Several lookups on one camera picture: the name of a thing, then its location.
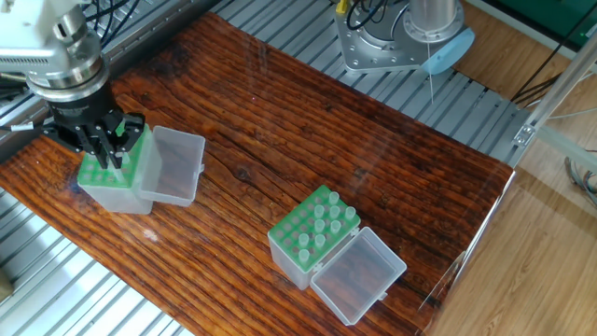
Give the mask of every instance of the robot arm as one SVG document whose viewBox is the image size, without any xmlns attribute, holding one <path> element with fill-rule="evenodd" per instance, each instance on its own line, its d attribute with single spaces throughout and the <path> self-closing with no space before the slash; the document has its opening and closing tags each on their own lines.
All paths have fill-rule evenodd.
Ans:
<svg viewBox="0 0 597 336">
<path fill-rule="evenodd" d="M 116 103 L 99 37 L 80 7 L 89 2 L 0 0 L 0 72 L 24 73 L 30 90 L 48 102 L 46 136 L 95 155 L 103 168 L 120 168 L 145 118 Z"/>
</svg>

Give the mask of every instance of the hinged lid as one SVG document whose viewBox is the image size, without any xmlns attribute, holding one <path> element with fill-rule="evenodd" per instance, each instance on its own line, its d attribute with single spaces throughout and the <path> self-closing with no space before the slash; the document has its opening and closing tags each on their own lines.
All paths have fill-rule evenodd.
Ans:
<svg viewBox="0 0 597 336">
<path fill-rule="evenodd" d="M 203 171 L 205 139 L 161 126 L 154 127 L 153 139 L 157 150 L 152 150 L 147 160 L 139 196 L 189 206 L 195 200 L 199 174 Z"/>
<path fill-rule="evenodd" d="M 363 228 L 321 271 L 311 288 L 346 326 L 355 324 L 407 270 L 370 228 Z"/>
</svg>

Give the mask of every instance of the cable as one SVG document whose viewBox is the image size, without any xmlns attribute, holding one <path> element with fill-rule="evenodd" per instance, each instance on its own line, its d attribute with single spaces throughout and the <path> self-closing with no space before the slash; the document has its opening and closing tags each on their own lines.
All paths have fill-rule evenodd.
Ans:
<svg viewBox="0 0 597 336">
<path fill-rule="evenodd" d="M 25 89 L 25 86 L 12 89 L 3 89 L 2 87 L 0 87 L 0 99 L 12 101 L 19 95 L 23 94 L 25 92 Z"/>
<path fill-rule="evenodd" d="M 362 28 L 367 22 L 369 22 L 373 18 L 373 16 L 377 13 L 377 11 L 380 10 L 383 3 L 385 3 L 385 0 L 380 0 L 380 2 L 377 4 L 377 6 L 375 6 L 375 8 L 373 8 L 373 9 L 369 8 L 369 14 L 361 23 L 357 24 L 356 26 L 353 26 L 353 25 L 351 25 L 351 17 L 353 16 L 354 9 L 362 1 L 364 1 L 364 0 L 354 0 L 353 5 L 350 7 L 350 9 L 348 9 L 348 14 L 346 16 L 346 26 L 350 30 L 357 30 L 357 29 Z"/>
<path fill-rule="evenodd" d="M 570 113 L 570 114 L 563 115 L 563 116 L 549 117 L 548 120 L 570 118 L 570 117 L 580 116 L 582 114 L 586 114 L 586 113 L 590 113 L 590 112 L 594 112 L 594 111 L 597 111 L 597 107 L 590 108 L 588 110 L 584 110 L 584 111 L 580 111 L 580 112 Z"/>
<path fill-rule="evenodd" d="M 535 97 L 537 94 L 549 89 L 556 82 L 556 80 L 558 80 L 558 77 L 560 77 L 560 75 L 554 76 L 542 83 L 539 83 L 539 84 L 533 86 L 531 89 L 526 91 L 526 92 L 530 92 L 529 94 L 527 94 L 526 96 L 521 97 L 517 100 L 514 100 L 513 101 L 514 104 L 518 105 L 526 100 L 529 100 L 529 99 Z"/>
<path fill-rule="evenodd" d="M 95 12 L 99 13 L 100 11 L 102 11 L 102 9 L 100 8 L 100 0 L 93 0 L 93 4 L 95 5 Z M 97 27 L 100 25 L 100 19 L 102 17 L 98 17 L 97 19 L 95 19 L 95 24 L 93 24 L 93 30 L 97 32 Z"/>
<path fill-rule="evenodd" d="M 551 54 L 539 66 L 539 68 L 535 71 L 535 73 L 524 83 L 524 85 L 521 86 L 521 88 L 516 92 L 516 94 L 514 94 L 514 96 L 512 97 L 511 101 L 514 101 L 515 99 L 517 99 L 517 98 L 519 98 L 521 96 L 521 92 L 529 84 L 531 84 L 531 82 L 533 81 L 533 79 L 535 79 L 535 77 L 541 72 L 541 70 L 543 70 L 543 68 L 549 63 L 549 61 L 551 61 L 551 59 L 558 53 L 558 50 L 560 50 L 560 48 L 563 46 L 563 44 L 566 43 L 566 41 L 568 41 L 568 38 L 570 38 L 570 36 L 572 36 L 572 34 L 576 31 L 576 29 L 580 26 L 580 24 L 593 12 L 593 10 L 595 10 L 595 8 L 597 8 L 597 2 L 587 11 L 587 13 L 585 13 L 585 15 L 583 15 L 582 18 L 580 18 L 580 20 L 578 20 L 578 22 L 575 24 L 575 26 L 572 27 L 572 29 L 568 32 L 568 34 L 566 34 L 566 36 L 563 38 L 562 42 L 560 42 L 558 44 L 558 47 L 556 47 L 556 49 L 554 49 L 551 52 Z"/>
<path fill-rule="evenodd" d="M 519 99 L 517 102 L 514 102 L 514 103 L 515 103 L 516 105 L 518 105 L 518 104 L 520 104 L 520 103 L 522 103 L 522 102 L 524 102 L 524 101 L 526 101 L 526 100 L 529 100 L 530 98 L 533 98 L 533 96 L 535 96 L 535 95 L 537 95 L 539 92 L 542 92 L 542 91 L 543 91 L 543 92 L 544 92 L 543 94 L 541 94 L 539 97 L 536 97 L 536 99 L 535 99 L 535 100 L 534 100 L 532 103 L 529 103 L 529 104 L 528 104 L 528 105 L 526 105 L 524 108 L 527 108 L 527 107 L 530 107 L 530 106 L 532 106 L 532 105 L 535 105 L 535 104 L 541 103 L 541 98 L 543 98 L 543 97 L 544 97 L 544 96 L 547 94 L 547 92 L 545 92 L 545 89 L 547 89 L 547 88 L 549 88 L 551 85 L 553 85 L 553 83 L 555 83 L 555 80 L 554 80 L 554 79 L 557 79 L 557 78 L 558 78 L 558 77 L 559 77 L 561 74 L 562 74 L 562 73 L 560 73 L 559 75 L 557 75 L 557 76 L 555 76 L 555 77 L 552 77 L 552 78 L 550 78 L 550 79 L 548 79 L 548 80 L 544 81 L 543 83 L 540 83 L 540 84 L 538 84 L 538 85 L 535 85 L 535 86 L 533 86 L 531 89 L 529 89 L 529 90 L 527 90 L 527 91 L 531 91 L 531 90 L 532 90 L 532 89 L 534 89 L 534 88 L 537 88 L 537 87 L 540 87 L 540 86 L 543 86 L 543 85 L 546 85 L 546 84 L 548 84 L 548 85 L 546 85 L 544 88 L 542 88 L 542 90 L 536 91 L 536 92 L 534 92 L 533 94 L 529 94 L 529 95 L 527 95 L 526 97 L 522 97 L 522 98 L 520 98 L 520 99 Z M 585 80 L 585 79 L 587 79 L 587 78 L 589 78 L 589 77 L 591 77 L 591 76 L 593 76 L 593 75 L 595 75 L 595 73 L 593 73 L 593 72 L 589 72 L 588 74 L 586 74 L 585 76 L 583 76 L 581 79 L 579 79 L 577 83 L 580 83 L 581 81 L 583 81 L 583 80 Z"/>
<path fill-rule="evenodd" d="M 367 8 L 365 8 L 365 0 L 361 1 L 361 10 L 363 10 L 364 12 L 368 12 L 371 8 L 372 1 L 373 0 L 369 0 L 369 6 Z"/>
<path fill-rule="evenodd" d="M 104 15 L 107 15 L 107 14 L 110 14 L 110 13 L 114 13 L 114 12 L 115 12 L 115 11 L 117 11 L 119 8 L 121 8 L 121 7 L 123 7 L 124 5 L 126 5 L 126 4 L 127 4 L 129 1 L 130 1 L 130 0 L 122 0 L 122 1 L 120 1 L 119 3 L 117 3 L 117 4 L 113 5 L 113 6 L 111 6 L 110 8 L 107 8 L 107 9 L 101 10 L 100 12 L 98 12 L 98 13 L 95 13 L 95 14 L 93 14 L 93 15 L 89 15 L 89 16 L 88 16 L 88 17 L 85 19 L 85 21 L 86 21 L 86 22 L 90 22 L 90 21 L 93 21 L 93 20 L 95 20 L 95 19 L 101 18 L 101 17 L 102 17 L 102 16 L 104 16 Z"/>
<path fill-rule="evenodd" d="M 114 37 L 116 37 L 116 35 L 120 31 L 120 29 L 122 29 L 122 27 L 124 26 L 124 24 L 129 20 L 129 17 L 132 15 L 132 13 L 134 13 L 134 10 L 137 8 L 137 5 L 139 5 L 139 2 L 141 2 L 141 0 L 134 0 L 134 3 L 132 3 L 131 9 L 129 10 L 129 12 L 127 13 L 127 15 L 124 17 L 124 19 L 122 19 L 122 21 L 116 27 L 116 29 L 114 30 L 114 32 L 112 32 L 112 34 L 110 35 L 110 37 L 108 37 L 105 40 L 105 42 L 102 43 L 102 48 L 105 48 L 105 46 L 107 46 L 110 42 L 112 42 L 112 40 L 114 39 Z"/>
<path fill-rule="evenodd" d="M 580 172 L 578 171 L 578 168 L 576 167 L 576 163 L 572 160 L 570 160 L 570 158 L 566 157 L 563 160 L 563 164 L 564 167 L 566 169 L 566 173 L 568 174 L 568 177 L 570 178 L 570 182 L 572 182 L 572 184 L 579 186 L 583 191 L 585 191 L 587 193 L 587 196 L 589 197 L 589 200 L 592 201 L 593 206 L 597 207 L 597 196 L 595 196 L 595 194 L 597 193 L 597 190 L 595 190 L 595 188 L 593 188 L 590 184 L 589 184 L 589 179 L 593 176 L 595 176 L 595 174 L 593 172 L 586 172 L 584 174 L 583 177 L 580 177 Z"/>
<path fill-rule="evenodd" d="M 14 74 L 7 74 L 7 73 L 0 73 L 0 78 L 14 80 L 20 83 L 24 83 L 27 81 L 25 75 L 14 75 Z"/>
<path fill-rule="evenodd" d="M 377 24 L 383 20 L 383 17 L 385 17 L 385 10 L 388 8 L 388 1 L 390 1 L 390 0 L 385 0 L 385 3 L 383 4 L 382 16 L 380 17 L 380 19 L 375 21 L 375 20 L 373 20 L 373 18 L 371 18 L 371 22 Z"/>
<path fill-rule="evenodd" d="M 110 7 L 114 6 L 114 0 L 110 0 Z M 103 44 L 104 41 L 108 38 L 108 34 L 110 34 L 110 28 L 112 27 L 112 21 L 114 20 L 114 12 L 110 12 L 110 19 L 108 19 L 108 24 L 105 26 L 104 34 L 102 38 L 100 38 L 100 43 Z"/>
</svg>

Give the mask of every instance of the wooden floor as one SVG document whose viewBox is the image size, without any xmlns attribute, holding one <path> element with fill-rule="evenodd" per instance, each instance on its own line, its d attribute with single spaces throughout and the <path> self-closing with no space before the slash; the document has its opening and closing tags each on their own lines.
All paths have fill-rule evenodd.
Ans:
<svg viewBox="0 0 597 336">
<path fill-rule="evenodd" d="M 458 70 L 511 98 L 549 50 L 463 5 L 477 41 Z M 567 64 L 556 57 L 535 83 Z M 597 106 L 596 86 L 597 76 L 578 84 L 556 114 Z M 583 147 L 597 148 L 597 113 L 548 125 Z M 597 334 L 597 210 L 569 182 L 562 161 L 563 155 L 547 145 L 532 144 L 428 334 Z"/>
</svg>

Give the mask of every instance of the pipette tip box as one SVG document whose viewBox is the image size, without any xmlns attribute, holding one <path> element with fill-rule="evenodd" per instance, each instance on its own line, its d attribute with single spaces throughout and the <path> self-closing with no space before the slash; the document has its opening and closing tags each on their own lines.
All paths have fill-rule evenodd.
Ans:
<svg viewBox="0 0 597 336">
<path fill-rule="evenodd" d="M 340 195 L 321 186 L 268 232 L 273 261 L 347 326 L 407 269 Z"/>
<path fill-rule="evenodd" d="M 110 163 L 103 169 L 86 154 L 77 177 L 78 185 L 110 212 L 149 214 L 153 202 L 190 206 L 195 200 L 205 139 L 161 126 L 153 132 L 146 125 L 122 167 Z"/>
</svg>

